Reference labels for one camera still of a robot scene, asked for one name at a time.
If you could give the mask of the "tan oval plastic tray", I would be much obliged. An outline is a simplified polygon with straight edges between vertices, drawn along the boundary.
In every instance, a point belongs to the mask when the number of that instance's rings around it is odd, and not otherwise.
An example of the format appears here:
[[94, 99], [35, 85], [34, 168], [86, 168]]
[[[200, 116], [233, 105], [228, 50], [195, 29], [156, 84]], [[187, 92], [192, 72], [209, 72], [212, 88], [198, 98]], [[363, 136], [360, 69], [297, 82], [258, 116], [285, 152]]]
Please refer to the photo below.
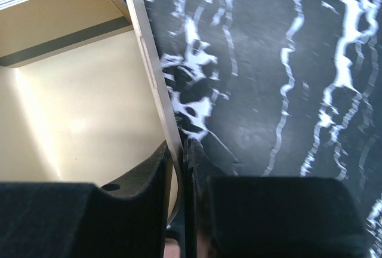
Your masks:
[[1, 180], [103, 186], [166, 143], [168, 220], [180, 136], [143, 0], [1, 8]]

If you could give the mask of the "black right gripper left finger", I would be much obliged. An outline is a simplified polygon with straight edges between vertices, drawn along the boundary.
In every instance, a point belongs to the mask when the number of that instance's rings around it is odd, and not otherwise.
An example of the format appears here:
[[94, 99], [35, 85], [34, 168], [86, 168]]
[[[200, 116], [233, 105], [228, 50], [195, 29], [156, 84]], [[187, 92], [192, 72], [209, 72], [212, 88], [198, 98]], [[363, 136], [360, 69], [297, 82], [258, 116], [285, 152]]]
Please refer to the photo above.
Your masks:
[[162, 257], [172, 173], [166, 143], [114, 181], [1, 183], [2, 257]]

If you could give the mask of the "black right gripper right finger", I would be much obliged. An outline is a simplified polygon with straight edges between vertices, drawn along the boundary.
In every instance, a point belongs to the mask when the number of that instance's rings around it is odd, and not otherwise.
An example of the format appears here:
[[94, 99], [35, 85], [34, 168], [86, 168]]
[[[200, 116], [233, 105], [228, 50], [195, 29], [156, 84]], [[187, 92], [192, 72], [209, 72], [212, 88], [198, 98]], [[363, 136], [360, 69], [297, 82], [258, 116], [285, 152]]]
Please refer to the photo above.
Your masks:
[[186, 257], [367, 257], [347, 188], [321, 177], [229, 176], [183, 147]]

